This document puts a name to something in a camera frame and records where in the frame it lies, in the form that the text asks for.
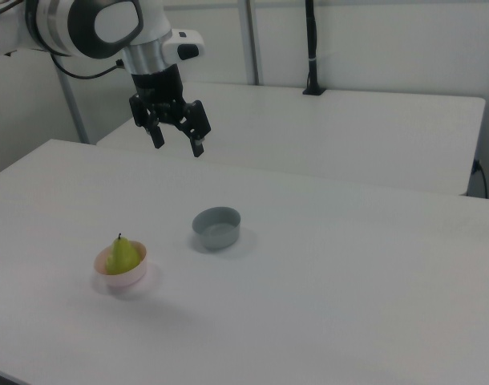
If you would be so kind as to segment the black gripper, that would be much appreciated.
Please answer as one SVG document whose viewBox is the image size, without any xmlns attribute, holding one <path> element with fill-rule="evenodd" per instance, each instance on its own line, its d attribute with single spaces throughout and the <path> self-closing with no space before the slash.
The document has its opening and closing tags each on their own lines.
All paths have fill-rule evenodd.
<svg viewBox="0 0 489 385">
<path fill-rule="evenodd" d="M 129 99 L 135 125 L 144 128 L 159 149 L 164 145 L 164 137 L 157 116 L 163 123 L 176 123 L 176 128 L 189 138 L 194 157 L 200 157 L 211 125 L 199 100 L 185 102 L 178 66 L 173 64 L 163 71 L 131 77 L 137 91 Z"/>
</svg>

